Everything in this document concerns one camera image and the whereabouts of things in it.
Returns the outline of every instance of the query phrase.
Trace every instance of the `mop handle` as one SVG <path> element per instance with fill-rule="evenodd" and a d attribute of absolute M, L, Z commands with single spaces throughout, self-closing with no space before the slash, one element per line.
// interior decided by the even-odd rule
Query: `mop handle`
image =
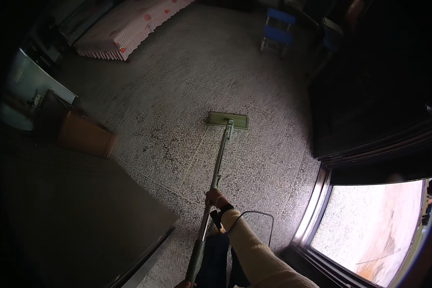
<path fill-rule="evenodd" d="M 219 145 L 219 152 L 216 158 L 215 169 L 213 173 L 213 180 L 211 182 L 211 188 L 217 189 L 218 181 L 219 181 L 219 168 L 221 167 L 221 159 L 224 154 L 224 147 L 226 145 L 227 133 L 230 129 L 230 133 L 232 133 L 232 129 L 234 129 L 233 123 L 228 123 L 224 133 L 222 134 L 221 144 Z M 187 267 L 186 280 L 190 282 L 190 287 L 193 287 L 195 282 L 195 277 L 197 276 L 197 268 L 200 263 L 200 258 L 203 253 L 204 248 L 204 239 L 206 234 L 206 228 L 208 226 L 208 222 L 210 220 L 210 212 L 211 212 L 211 204 L 205 204 L 205 211 L 203 212 L 202 223 L 200 224 L 200 230 L 198 231 L 197 239 L 193 245 L 192 255 L 190 257 L 189 266 Z"/>

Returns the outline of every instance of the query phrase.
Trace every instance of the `flat mop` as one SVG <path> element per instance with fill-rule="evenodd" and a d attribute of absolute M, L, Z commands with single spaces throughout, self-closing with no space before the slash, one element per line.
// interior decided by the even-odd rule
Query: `flat mop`
<path fill-rule="evenodd" d="M 210 188 L 217 189 L 221 176 L 219 169 L 221 167 L 221 159 L 224 153 L 226 141 L 230 141 L 234 128 L 248 129 L 248 117 L 235 114 L 210 112 L 208 115 L 207 123 L 215 126 L 225 126 L 224 133 L 222 134 L 221 144 L 219 145 L 219 152 L 216 158 L 215 169 L 213 172 L 213 180 Z M 193 245 L 192 256 L 190 258 L 189 266 L 187 267 L 186 280 L 190 282 L 190 287 L 193 287 L 195 277 L 197 276 L 197 265 L 200 263 L 202 256 L 206 228 L 210 220 L 211 204 L 205 204 L 205 211 L 203 212 L 203 219 L 198 231 L 197 239 Z"/>

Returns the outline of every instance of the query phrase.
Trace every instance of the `knit sweater sleeve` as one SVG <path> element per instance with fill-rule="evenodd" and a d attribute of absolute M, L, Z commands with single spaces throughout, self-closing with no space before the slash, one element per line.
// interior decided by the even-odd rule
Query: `knit sweater sleeve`
<path fill-rule="evenodd" d="M 222 215 L 221 222 L 227 231 L 230 230 L 228 236 L 231 245 L 253 287 L 318 288 L 311 280 L 277 258 L 271 249 L 253 233 L 243 217 L 231 229 L 239 216 L 238 210 L 227 210 Z"/>

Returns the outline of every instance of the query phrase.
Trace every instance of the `black cable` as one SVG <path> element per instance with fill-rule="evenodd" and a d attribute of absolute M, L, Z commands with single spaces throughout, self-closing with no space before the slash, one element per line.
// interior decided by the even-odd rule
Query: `black cable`
<path fill-rule="evenodd" d="M 263 215 L 267 215 L 267 216 L 270 216 L 271 218 L 272 218 L 272 225 L 271 225 L 271 228 L 270 228 L 270 237 L 269 237 L 269 244 L 268 244 L 268 247 L 270 247 L 270 240 L 272 239 L 272 231 L 274 230 L 274 216 L 272 216 L 272 215 L 270 215 L 270 214 L 267 214 L 267 213 L 264 213 L 264 212 L 259 212 L 259 211 L 245 211 L 245 212 L 243 212 L 242 214 L 240 214 L 240 216 L 235 220 L 235 222 L 232 224 L 232 227 L 227 231 L 227 234 L 229 234 L 230 233 L 230 231 L 232 231 L 232 229 L 234 228 L 234 226 L 235 226 L 235 224 L 237 223 L 237 221 L 240 219 L 240 217 L 242 217 L 243 216 L 243 214 L 245 214 L 245 213 L 259 213 L 259 214 L 263 214 Z"/>

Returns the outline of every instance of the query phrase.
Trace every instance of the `window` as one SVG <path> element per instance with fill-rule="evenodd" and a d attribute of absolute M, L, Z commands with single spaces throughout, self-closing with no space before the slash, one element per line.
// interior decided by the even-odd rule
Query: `window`
<path fill-rule="evenodd" d="M 357 282 L 342 280 L 348 285 L 392 288 L 425 231 L 426 181 L 331 186 L 329 180 L 321 168 L 292 244 L 314 261 L 355 275 Z"/>

